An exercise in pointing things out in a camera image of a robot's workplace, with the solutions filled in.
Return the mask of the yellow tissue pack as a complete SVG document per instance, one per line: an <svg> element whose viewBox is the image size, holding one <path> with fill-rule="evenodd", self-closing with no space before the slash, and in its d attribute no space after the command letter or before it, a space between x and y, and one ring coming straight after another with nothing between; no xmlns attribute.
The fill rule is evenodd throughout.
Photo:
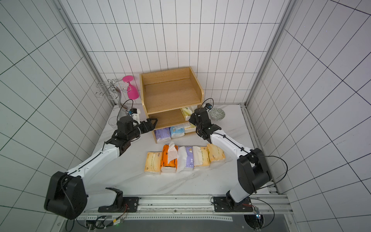
<svg viewBox="0 0 371 232"><path fill-rule="evenodd" d="M146 157L144 172L148 175L160 175L162 152L149 152Z"/></svg>

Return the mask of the yellow-white tissue pack bottom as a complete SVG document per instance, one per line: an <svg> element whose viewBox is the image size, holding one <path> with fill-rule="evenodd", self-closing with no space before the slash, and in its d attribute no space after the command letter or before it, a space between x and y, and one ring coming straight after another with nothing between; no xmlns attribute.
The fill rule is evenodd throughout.
<svg viewBox="0 0 371 232"><path fill-rule="evenodd" d="M185 133L192 133L196 131L196 126L189 122L183 124L183 128L184 128Z"/></svg>

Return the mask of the blue tissue pack bottom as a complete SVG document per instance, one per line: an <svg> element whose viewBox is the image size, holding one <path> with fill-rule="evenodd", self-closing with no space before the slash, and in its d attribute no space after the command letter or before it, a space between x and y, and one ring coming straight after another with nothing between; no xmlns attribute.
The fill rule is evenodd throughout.
<svg viewBox="0 0 371 232"><path fill-rule="evenodd" d="M170 127L171 138L179 138L185 135L185 129L182 126L171 126Z"/></svg>

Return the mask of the beige tissue pack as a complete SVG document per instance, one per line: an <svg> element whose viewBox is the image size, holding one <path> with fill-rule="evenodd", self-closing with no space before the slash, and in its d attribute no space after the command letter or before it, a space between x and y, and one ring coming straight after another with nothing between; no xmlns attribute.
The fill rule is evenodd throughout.
<svg viewBox="0 0 371 232"><path fill-rule="evenodd" d="M210 160L207 147L193 146L192 150L194 156L194 168L208 168L210 166Z"/></svg>
<svg viewBox="0 0 371 232"><path fill-rule="evenodd" d="M207 151L210 163L223 161L226 158L224 151L214 144L208 144Z"/></svg>

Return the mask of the white-yellow tissue pack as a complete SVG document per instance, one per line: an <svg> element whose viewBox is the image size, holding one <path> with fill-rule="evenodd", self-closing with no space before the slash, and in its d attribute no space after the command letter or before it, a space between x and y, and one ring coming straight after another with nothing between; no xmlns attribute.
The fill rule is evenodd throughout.
<svg viewBox="0 0 371 232"><path fill-rule="evenodd" d="M183 107L181 108L181 113L185 119L185 121L189 121L190 117L194 113L194 111L197 109L197 106L189 106L189 107Z"/></svg>

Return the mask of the purple tissue pack bottom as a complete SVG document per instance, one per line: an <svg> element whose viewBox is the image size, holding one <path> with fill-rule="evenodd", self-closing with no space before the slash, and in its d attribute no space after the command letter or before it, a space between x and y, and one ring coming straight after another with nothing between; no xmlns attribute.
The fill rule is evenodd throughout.
<svg viewBox="0 0 371 232"><path fill-rule="evenodd" d="M155 130L155 138L157 143L170 141L171 140L170 128Z"/></svg>

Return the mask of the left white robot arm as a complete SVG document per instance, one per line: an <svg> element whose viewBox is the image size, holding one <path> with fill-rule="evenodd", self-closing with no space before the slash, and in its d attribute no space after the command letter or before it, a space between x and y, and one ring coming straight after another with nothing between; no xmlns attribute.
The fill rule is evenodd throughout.
<svg viewBox="0 0 371 232"><path fill-rule="evenodd" d="M135 139L153 131L157 122L158 119L138 122L131 116L121 117L112 137L97 153L66 172L57 171L52 175L44 209L69 220L95 208L121 211L125 205L121 190L106 187L105 190L92 192L89 191L89 184L106 165L123 155Z"/></svg>

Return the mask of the orange tissue pack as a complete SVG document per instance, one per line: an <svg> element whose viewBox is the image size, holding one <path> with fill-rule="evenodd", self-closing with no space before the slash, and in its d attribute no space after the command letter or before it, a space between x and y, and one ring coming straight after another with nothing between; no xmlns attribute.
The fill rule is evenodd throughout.
<svg viewBox="0 0 371 232"><path fill-rule="evenodd" d="M165 145L162 150L161 172L175 173L177 170L178 146L174 142Z"/></svg>

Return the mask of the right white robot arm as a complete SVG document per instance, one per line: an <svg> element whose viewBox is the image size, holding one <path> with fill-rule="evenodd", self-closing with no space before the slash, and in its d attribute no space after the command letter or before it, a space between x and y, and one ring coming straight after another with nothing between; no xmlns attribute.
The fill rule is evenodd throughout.
<svg viewBox="0 0 371 232"><path fill-rule="evenodd" d="M199 137L237 158L238 184L226 193L226 201L230 206L241 204L271 181L272 174L263 151L245 147L228 136L221 127L211 122L206 107L197 108L189 122L196 126Z"/></svg>

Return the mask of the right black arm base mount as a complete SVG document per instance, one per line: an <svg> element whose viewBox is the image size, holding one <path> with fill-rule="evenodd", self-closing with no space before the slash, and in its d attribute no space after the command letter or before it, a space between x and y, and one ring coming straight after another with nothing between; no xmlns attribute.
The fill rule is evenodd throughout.
<svg viewBox="0 0 371 232"><path fill-rule="evenodd" d="M226 196L212 196L210 202L214 211L218 213L250 213L254 211L249 195L242 201L235 202L230 192L228 192Z"/></svg>

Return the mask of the purple tissue pack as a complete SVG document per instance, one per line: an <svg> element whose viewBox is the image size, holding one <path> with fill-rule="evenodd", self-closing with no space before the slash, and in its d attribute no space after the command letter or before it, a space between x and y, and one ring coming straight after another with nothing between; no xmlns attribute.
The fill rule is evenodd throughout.
<svg viewBox="0 0 371 232"><path fill-rule="evenodd" d="M170 128L155 130L155 138L157 143L170 141L171 140Z"/></svg>
<svg viewBox="0 0 371 232"><path fill-rule="evenodd" d="M182 171L193 171L193 169L194 169L193 147L191 146L179 147L176 172L179 173Z"/></svg>

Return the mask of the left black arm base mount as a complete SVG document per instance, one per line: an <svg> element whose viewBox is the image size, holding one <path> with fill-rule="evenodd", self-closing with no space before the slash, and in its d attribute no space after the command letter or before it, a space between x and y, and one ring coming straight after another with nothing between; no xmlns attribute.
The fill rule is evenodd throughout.
<svg viewBox="0 0 371 232"><path fill-rule="evenodd" d="M114 192L115 199L110 205L101 206L98 208L100 213L123 213L126 212L135 213L138 209L139 197L124 197L123 191L116 188L106 188L110 192Z"/></svg>

